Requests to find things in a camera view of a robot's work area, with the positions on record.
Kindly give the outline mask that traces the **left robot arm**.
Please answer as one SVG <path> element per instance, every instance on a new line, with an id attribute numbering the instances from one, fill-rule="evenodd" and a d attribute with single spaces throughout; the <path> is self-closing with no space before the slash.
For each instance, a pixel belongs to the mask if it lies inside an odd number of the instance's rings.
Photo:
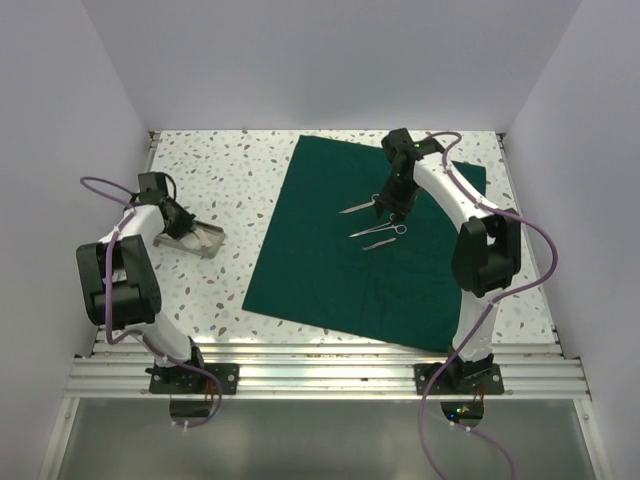
<path id="1" fill-rule="evenodd" d="M 151 372 L 172 379 L 185 392 L 201 390 L 208 369 L 194 341 L 182 333 L 162 311 L 159 281 L 148 248 L 158 237 L 196 254 L 210 248 L 211 240 L 197 225 L 195 215 L 177 202 L 171 176 L 147 172 L 138 176 L 138 190 L 127 200 L 92 184 L 115 186 L 112 181 L 83 177 L 81 184 L 123 206 L 122 218 L 109 234 L 76 250 L 82 295 L 89 320 L 102 326 L 111 345 L 132 337 L 155 357 Z"/>

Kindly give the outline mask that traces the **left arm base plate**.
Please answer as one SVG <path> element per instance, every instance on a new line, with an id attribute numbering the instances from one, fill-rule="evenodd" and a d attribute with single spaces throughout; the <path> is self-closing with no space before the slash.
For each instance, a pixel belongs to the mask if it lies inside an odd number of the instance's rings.
<path id="1" fill-rule="evenodd" d="M 207 375 L 195 373 L 180 367 L 161 368 L 156 365 L 145 369 L 151 376 L 149 392 L 163 395 L 189 395 L 211 393 L 216 384 L 210 378 L 215 376 L 223 395 L 235 395 L 240 378 L 240 367 L 234 363 L 207 363 Z"/>

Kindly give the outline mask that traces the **white strip packet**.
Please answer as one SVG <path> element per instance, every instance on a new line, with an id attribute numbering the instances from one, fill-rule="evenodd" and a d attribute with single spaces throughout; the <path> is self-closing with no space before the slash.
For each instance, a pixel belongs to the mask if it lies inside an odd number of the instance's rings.
<path id="1" fill-rule="evenodd" d="M 197 237 L 198 242 L 202 248 L 210 248 L 213 246 L 206 231 L 201 228 L 195 228 L 193 234 Z"/>

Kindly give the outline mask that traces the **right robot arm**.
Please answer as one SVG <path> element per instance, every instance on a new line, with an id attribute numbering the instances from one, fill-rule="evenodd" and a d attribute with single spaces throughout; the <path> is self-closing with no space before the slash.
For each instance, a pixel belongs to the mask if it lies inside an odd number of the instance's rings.
<path id="1" fill-rule="evenodd" d="M 376 214 L 389 212 L 391 223 L 400 224 L 424 191 L 457 231 L 451 269 L 462 296 L 451 341 L 455 359 L 446 367 L 445 379 L 454 391 L 468 392 L 492 368 L 496 313 L 485 310 L 489 295 L 506 290 L 520 271 L 520 226 L 493 212 L 497 206 L 444 157 L 445 147 L 435 138 L 415 141 L 401 128 L 390 131 L 381 145 L 391 173 L 374 202 Z"/>

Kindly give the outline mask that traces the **silver hemostat forceps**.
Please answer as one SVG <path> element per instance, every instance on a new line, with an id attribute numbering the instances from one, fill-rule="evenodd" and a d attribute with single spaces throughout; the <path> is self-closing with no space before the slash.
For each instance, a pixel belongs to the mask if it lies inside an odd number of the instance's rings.
<path id="1" fill-rule="evenodd" d="M 403 223 L 396 220 L 395 214 L 391 214 L 389 216 L 389 220 L 386 223 L 350 234 L 349 237 L 356 238 L 356 237 L 365 236 L 365 235 L 374 234 L 374 233 L 380 233 L 388 230 L 395 232 L 397 235 L 404 235 L 407 232 L 407 227 Z"/>

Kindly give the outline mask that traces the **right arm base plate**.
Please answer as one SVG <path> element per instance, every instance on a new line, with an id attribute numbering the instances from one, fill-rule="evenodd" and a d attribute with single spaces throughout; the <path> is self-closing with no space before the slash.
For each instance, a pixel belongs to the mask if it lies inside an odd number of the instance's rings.
<path id="1" fill-rule="evenodd" d="M 466 376 L 454 373 L 452 367 L 449 366 L 438 375 L 433 385 L 427 388 L 440 367 L 440 363 L 413 365 L 414 384 L 418 395 L 423 395 L 425 392 L 428 396 L 502 395 L 505 393 L 502 374 L 497 364 L 492 364 L 488 370 Z"/>

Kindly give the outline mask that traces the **silver surgical scissors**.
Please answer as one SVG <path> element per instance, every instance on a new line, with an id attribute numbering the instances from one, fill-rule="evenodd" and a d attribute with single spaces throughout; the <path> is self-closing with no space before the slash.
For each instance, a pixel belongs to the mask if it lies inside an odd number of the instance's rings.
<path id="1" fill-rule="evenodd" d="M 378 196 L 379 196 L 378 194 L 373 194 L 371 196 L 371 198 L 367 202 L 364 202 L 364 203 L 359 204 L 359 205 L 348 207 L 348 208 L 346 208 L 344 210 L 341 210 L 339 212 L 339 214 L 350 214 L 350 213 L 354 213 L 354 212 L 357 212 L 357 211 L 372 207 L 372 206 L 375 205 L 375 203 L 376 203 L 376 201 L 378 199 Z"/>

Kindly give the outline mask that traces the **short tweezers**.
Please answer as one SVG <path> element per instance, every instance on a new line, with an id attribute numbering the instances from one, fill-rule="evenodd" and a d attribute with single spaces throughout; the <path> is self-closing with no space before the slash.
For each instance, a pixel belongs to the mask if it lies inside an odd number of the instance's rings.
<path id="1" fill-rule="evenodd" d="M 371 250 L 383 247 L 385 245 L 389 245 L 391 243 L 394 243 L 396 240 L 397 240 L 396 237 L 392 237 L 392 238 L 388 238 L 388 239 L 385 239 L 385 240 L 382 240 L 382 241 L 378 241 L 378 242 L 375 242 L 375 243 L 373 243 L 371 245 L 363 247 L 362 251 L 371 251 Z"/>

